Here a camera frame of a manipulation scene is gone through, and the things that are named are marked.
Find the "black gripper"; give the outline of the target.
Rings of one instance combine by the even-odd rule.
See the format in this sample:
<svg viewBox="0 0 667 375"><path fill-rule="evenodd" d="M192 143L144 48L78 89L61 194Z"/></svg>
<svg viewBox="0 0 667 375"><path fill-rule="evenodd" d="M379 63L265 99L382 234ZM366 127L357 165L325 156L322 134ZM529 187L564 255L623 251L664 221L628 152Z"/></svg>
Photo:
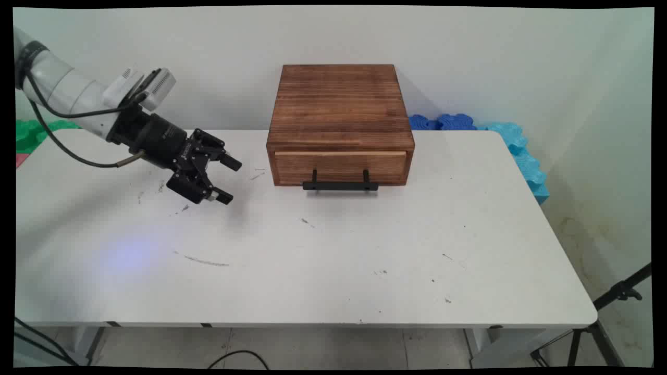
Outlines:
<svg viewBox="0 0 667 375"><path fill-rule="evenodd" d="M206 156L233 171L241 168L242 163L227 152L224 141L206 131L194 130L188 142L185 130L155 113L146 113L141 105L131 105L119 112L108 141L128 147L131 156L119 162L121 167L145 160L173 171L166 186L194 204L218 201L228 205L234 199L232 194L213 185L206 168L195 169L187 159L191 142L191 156Z"/></svg>

